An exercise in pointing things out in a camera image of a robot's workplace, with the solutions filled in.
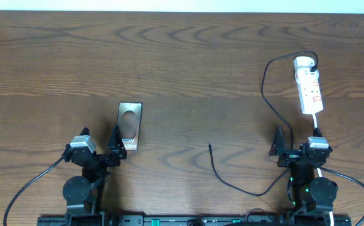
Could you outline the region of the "bronze Galaxy smartphone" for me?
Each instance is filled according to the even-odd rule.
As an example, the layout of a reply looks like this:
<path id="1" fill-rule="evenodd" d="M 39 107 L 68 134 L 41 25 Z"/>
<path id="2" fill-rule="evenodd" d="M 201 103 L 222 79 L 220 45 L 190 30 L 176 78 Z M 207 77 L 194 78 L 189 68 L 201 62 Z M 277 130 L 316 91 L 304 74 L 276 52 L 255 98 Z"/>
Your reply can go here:
<path id="1" fill-rule="evenodd" d="M 142 120 L 141 102 L 120 102 L 117 125 L 127 151 L 138 151 Z"/>

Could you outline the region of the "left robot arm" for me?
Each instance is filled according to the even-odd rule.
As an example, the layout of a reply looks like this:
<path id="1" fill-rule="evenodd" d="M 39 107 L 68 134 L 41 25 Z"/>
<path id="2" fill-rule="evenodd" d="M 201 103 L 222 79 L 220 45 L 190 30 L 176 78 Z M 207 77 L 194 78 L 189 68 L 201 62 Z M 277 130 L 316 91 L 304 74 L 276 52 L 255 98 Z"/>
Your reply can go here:
<path id="1" fill-rule="evenodd" d="M 67 201 L 65 223 L 67 225 L 115 225 L 110 212 L 101 209 L 105 183 L 111 167 L 120 165 L 127 158 L 119 126 L 111 132 L 107 148 L 109 154 L 97 154 L 88 128 L 75 136 L 65 146 L 63 160 L 82 168 L 80 176 L 70 178 L 63 186 L 63 197 Z"/>

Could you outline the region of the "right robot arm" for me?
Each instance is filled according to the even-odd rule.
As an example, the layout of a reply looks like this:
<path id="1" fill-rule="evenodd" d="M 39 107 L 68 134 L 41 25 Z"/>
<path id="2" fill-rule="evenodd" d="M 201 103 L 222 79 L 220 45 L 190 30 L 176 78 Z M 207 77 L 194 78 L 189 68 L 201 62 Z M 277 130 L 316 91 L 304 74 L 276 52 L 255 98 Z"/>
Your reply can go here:
<path id="1" fill-rule="evenodd" d="M 331 225 L 330 213 L 336 198 L 338 185 L 325 177 L 316 175 L 316 168 L 326 163 L 331 146 L 319 129 L 302 143 L 298 149 L 287 149 L 280 127 L 277 127 L 270 156 L 277 156 L 278 167 L 288 168 L 288 196 L 294 208 L 284 214 L 289 224 Z"/>

